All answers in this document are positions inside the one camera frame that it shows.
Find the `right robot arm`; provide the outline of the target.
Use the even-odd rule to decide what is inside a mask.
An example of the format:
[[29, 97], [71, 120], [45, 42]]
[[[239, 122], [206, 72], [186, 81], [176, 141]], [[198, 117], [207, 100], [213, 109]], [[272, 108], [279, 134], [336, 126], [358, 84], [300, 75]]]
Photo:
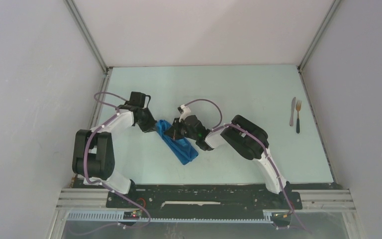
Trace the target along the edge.
[[203, 151], [230, 145], [240, 156], [257, 164], [264, 176], [266, 188], [271, 192], [269, 200], [272, 206], [282, 208], [289, 202], [288, 181], [273, 160], [268, 134], [243, 116], [236, 115], [230, 123], [212, 130], [203, 126], [195, 115], [185, 119], [175, 118], [162, 135], [174, 143], [194, 140]]

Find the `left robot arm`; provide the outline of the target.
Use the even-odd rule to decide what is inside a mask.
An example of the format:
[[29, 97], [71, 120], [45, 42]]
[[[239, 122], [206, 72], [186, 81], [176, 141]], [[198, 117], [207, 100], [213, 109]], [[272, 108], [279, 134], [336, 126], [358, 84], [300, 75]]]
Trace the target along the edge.
[[115, 106], [115, 113], [104, 123], [80, 129], [75, 136], [72, 171], [84, 176], [88, 185], [107, 186], [119, 192], [118, 201], [128, 208], [137, 202], [137, 193], [131, 190], [135, 183], [115, 169], [113, 141], [136, 125], [144, 133], [155, 131], [156, 120], [148, 108], [150, 100], [150, 95], [131, 92], [130, 98]]

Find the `silver knife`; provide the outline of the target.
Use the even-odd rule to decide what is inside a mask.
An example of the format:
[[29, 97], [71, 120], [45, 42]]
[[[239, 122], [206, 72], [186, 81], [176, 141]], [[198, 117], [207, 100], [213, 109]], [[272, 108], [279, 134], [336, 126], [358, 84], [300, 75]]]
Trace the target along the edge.
[[289, 126], [293, 126], [294, 124], [294, 111], [296, 107], [296, 97], [292, 99], [291, 102], [291, 112], [290, 112], [290, 120], [289, 120]]

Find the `blue cloth napkin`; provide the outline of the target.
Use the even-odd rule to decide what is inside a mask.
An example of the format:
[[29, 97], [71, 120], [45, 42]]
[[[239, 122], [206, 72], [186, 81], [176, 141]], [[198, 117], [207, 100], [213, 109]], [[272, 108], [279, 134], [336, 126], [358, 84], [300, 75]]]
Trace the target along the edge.
[[172, 125], [166, 120], [159, 120], [156, 123], [156, 132], [177, 157], [179, 162], [182, 165], [186, 165], [197, 158], [199, 153], [187, 139], [173, 140], [166, 136], [164, 133], [167, 132], [171, 126]]

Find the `gold fork dark handle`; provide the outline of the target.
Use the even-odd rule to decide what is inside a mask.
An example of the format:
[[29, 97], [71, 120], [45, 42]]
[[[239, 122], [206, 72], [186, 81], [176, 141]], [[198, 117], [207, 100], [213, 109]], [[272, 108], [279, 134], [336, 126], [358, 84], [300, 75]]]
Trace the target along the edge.
[[302, 101], [301, 100], [298, 100], [296, 102], [296, 106], [295, 106], [295, 109], [297, 111], [297, 120], [296, 120], [296, 133], [300, 133], [300, 116], [299, 116], [299, 113], [300, 113], [300, 110], [301, 110], [301, 104], [302, 104]]

